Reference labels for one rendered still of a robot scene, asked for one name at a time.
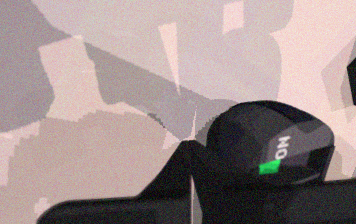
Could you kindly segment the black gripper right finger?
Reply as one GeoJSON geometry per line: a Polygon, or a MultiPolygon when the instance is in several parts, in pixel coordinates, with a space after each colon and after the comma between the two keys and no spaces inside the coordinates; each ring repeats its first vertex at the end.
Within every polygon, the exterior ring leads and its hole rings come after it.
{"type": "Polygon", "coordinates": [[[276,186],[196,140],[189,144],[205,224],[298,224],[356,217],[356,179],[276,186]]]}

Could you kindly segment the dark grey controller unit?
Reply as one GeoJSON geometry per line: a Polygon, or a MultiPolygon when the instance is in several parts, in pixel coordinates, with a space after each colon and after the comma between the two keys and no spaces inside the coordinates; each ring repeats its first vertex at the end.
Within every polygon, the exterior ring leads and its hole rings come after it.
{"type": "Polygon", "coordinates": [[[324,181],[334,133],[292,105],[258,100],[234,105],[211,124],[206,147],[272,185],[324,181]]]}

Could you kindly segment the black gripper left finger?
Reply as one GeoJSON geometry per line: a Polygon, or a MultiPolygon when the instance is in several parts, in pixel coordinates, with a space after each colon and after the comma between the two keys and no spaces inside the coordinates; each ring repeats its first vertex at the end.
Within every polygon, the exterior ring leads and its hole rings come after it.
{"type": "Polygon", "coordinates": [[[136,196],[67,200],[36,224],[191,224],[191,147],[183,140],[160,173],[136,196]]]}

